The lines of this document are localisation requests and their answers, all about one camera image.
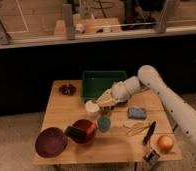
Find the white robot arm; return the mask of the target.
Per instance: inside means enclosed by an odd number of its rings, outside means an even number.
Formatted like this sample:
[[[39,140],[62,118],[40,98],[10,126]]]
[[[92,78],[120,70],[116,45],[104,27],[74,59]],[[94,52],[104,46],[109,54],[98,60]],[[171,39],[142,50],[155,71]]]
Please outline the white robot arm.
[[[196,148],[196,110],[169,88],[151,65],[143,65],[136,76],[114,83],[96,103],[100,107],[116,106],[128,101],[143,89],[150,89],[158,96],[189,142]]]

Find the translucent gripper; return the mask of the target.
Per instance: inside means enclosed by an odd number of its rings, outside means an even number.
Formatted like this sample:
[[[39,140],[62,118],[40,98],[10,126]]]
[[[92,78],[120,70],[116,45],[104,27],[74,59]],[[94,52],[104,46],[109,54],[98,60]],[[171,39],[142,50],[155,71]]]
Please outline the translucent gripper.
[[[110,89],[107,89],[97,100],[96,103],[100,107],[111,107],[117,104],[116,100],[112,97]]]

